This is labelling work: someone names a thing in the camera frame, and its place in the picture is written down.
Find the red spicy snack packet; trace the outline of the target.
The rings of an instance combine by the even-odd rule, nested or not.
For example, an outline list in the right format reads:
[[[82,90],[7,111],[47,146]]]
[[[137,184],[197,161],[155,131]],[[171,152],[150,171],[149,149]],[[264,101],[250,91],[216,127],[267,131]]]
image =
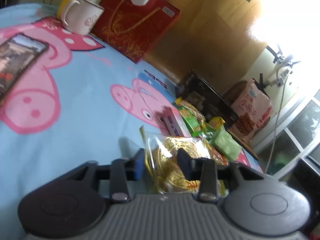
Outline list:
[[[217,165],[228,166],[228,159],[221,155],[217,150],[210,144],[206,144],[206,148],[209,152],[210,158],[215,161]]]

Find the gold mooncake packet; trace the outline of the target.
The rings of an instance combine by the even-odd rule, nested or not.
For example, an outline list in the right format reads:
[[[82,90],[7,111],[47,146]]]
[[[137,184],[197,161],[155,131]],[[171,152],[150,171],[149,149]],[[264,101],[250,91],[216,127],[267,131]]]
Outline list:
[[[178,163],[177,152],[183,148],[192,158],[208,158],[208,141],[192,137],[171,137],[146,132],[139,128],[145,147],[145,165],[159,193],[197,192],[200,182],[185,179]]]

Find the light green tissue pack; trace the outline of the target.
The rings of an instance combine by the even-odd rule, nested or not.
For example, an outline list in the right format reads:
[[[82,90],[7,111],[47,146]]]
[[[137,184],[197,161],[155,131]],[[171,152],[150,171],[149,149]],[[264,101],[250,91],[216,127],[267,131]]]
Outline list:
[[[210,139],[209,143],[229,161],[235,161],[242,149],[242,147],[224,129],[218,130],[213,138]]]

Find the pink small box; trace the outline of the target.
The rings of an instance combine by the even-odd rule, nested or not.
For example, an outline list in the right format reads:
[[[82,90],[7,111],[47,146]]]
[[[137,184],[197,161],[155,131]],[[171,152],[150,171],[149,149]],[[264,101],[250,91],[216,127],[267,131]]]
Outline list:
[[[191,137],[178,109],[165,106],[160,112],[160,116],[163,118],[170,135],[176,137]]]

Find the green cracker packet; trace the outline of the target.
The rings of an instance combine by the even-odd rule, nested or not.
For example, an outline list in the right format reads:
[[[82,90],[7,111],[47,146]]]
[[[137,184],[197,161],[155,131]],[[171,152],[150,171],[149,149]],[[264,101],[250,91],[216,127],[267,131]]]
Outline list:
[[[197,137],[202,132],[205,122],[204,116],[191,103],[182,98],[176,99],[174,103],[190,135]]]

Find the yellow small snack packet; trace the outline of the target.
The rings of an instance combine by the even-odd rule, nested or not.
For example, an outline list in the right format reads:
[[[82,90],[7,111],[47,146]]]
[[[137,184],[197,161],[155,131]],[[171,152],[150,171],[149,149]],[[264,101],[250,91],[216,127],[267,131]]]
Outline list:
[[[210,119],[208,124],[212,129],[219,130],[225,124],[225,121],[220,116],[215,116]]]

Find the dark green pickle packet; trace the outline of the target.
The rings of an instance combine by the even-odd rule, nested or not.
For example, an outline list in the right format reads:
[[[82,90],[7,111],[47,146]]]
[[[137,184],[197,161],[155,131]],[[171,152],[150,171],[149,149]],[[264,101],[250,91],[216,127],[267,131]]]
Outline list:
[[[199,133],[199,137],[202,139],[206,139],[210,141],[213,137],[215,137],[215,134],[218,130],[214,130],[210,127],[210,125],[206,122],[203,122],[200,124],[201,131]]]

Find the black tin box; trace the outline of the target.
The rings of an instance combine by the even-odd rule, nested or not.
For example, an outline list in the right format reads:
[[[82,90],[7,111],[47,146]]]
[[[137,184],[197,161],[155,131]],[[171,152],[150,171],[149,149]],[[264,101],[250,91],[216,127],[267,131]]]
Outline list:
[[[224,127],[230,128],[239,118],[235,110],[193,70],[176,85],[175,93],[177,98],[193,105],[207,122],[219,116],[225,121]]]

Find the pink fried twist snack bag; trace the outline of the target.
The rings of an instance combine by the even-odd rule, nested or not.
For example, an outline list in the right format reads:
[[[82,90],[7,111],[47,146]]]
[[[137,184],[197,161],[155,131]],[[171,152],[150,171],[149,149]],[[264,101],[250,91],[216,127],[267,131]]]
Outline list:
[[[232,108],[239,116],[233,128],[249,142],[273,113],[271,99],[259,90],[252,79],[247,81],[245,89],[233,102]]]

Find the brown seat cushion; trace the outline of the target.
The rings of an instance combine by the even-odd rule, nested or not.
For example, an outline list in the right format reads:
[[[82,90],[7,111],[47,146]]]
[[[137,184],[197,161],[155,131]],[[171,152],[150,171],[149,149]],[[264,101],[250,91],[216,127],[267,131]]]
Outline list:
[[[241,92],[245,89],[246,84],[247,84],[247,81],[245,80],[238,81],[222,94],[222,98],[231,106],[233,102],[241,94]],[[232,125],[231,128],[228,128],[227,132],[229,132],[233,137],[233,139],[237,143],[239,143],[255,160],[259,160],[259,157],[251,147],[251,143],[249,141],[245,141],[241,137],[240,132],[237,132],[235,128],[233,128],[233,126],[235,125]]]

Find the frosted glass sliding door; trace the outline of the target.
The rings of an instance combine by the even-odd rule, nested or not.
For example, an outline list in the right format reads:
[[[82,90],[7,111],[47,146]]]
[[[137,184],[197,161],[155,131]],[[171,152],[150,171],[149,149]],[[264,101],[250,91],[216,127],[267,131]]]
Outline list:
[[[319,161],[319,91],[285,108],[253,139],[264,173],[281,179],[308,155]]]

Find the white power strip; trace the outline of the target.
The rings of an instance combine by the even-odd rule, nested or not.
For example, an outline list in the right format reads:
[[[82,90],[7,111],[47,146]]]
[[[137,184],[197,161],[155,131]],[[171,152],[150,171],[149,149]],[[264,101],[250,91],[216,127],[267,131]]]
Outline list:
[[[277,88],[280,88],[284,85],[285,79],[289,74],[288,69],[280,69],[278,72],[271,75],[267,80],[267,85],[270,87],[276,86]]]

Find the wooden headboard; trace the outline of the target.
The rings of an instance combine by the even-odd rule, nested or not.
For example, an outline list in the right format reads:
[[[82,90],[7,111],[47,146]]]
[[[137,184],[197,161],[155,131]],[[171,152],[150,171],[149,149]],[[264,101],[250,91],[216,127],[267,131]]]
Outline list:
[[[238,82],[266,47],[249,29],[261,14],[260,0],[167,0],[178,20],[144,60],[174,82],[190,70],[218,93]]]

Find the red gift box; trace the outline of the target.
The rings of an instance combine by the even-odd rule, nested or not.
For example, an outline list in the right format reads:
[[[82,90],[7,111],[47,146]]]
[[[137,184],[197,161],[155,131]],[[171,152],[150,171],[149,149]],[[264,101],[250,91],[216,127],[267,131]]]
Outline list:
[[[102,0],[104,12],[92,34],[137,63],[167,32],[181,12],[166,0],[136,6],[131,0]]]

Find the white enamel mug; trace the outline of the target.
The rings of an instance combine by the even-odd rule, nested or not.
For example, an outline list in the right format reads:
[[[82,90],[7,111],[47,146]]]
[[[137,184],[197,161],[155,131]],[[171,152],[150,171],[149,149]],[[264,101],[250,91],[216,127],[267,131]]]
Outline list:
[[[62,25],[71,33],[87,35],[103,12],[103,7],[90,0],[70,0],[61,12]]]

